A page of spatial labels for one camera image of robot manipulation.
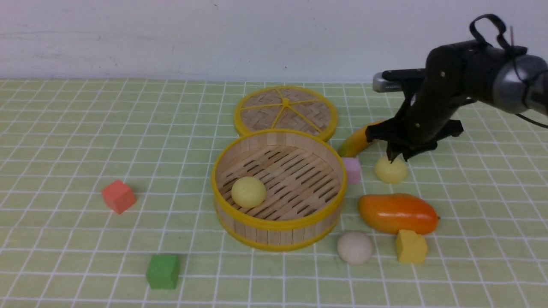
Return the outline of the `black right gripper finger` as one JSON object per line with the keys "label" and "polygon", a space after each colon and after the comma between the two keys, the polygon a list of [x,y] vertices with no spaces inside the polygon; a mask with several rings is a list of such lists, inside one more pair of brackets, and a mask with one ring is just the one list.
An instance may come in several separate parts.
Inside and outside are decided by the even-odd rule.
{"label": "black right gripper finger", "polygon": [[422,145],[405,145],[403,146],[402,150],[402,156],[405,162],[409,161],[409,159],[420,155],[422,153],[436,150],[437,148],[437,142],[429,142],[427,144]]}
{"label": "black right gripper finger", "polygon": [[393,163],[396,158],[403,152],[403,146],[397,142],[387,142],[386,156],[390,163]]}

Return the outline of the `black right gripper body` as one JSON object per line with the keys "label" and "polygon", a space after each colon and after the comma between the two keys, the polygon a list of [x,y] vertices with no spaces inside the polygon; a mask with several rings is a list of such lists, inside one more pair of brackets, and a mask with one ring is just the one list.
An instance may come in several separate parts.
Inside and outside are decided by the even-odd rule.
{"label": "black right gripper body", "polygon": [[463,132],[460,121],[452,120],[457,109],[471,102],[462,90],[465,56],[474,43],[447,44],[433,49],[425,68],[413,70],[415,79],[406,84],[404,102],[391,119],[366,129],[368,142],[382,140],[405,145],[438,142]]}

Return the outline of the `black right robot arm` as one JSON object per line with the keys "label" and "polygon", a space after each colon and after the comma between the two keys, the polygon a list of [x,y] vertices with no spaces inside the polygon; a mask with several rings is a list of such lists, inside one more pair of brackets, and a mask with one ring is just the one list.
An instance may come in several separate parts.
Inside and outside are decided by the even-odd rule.
{"label": "black right robot arm", "polygon": [[436,149],[442,139],[461,135],[462,123],[452,115],[477,101],[519,118],[528,110],[547,115],[547,62],[507,41],[507,27],[495,14],[478,19],[487,19],[497,28],[499,47],[488,43],[472,21],[472,40],[436,47],[424,68],[387,70],[374,76],[376,92],[403,92],[405,97],[394,117],[364,131],[368,142],[387,142],[390,161],[399,155],[409,160]]}

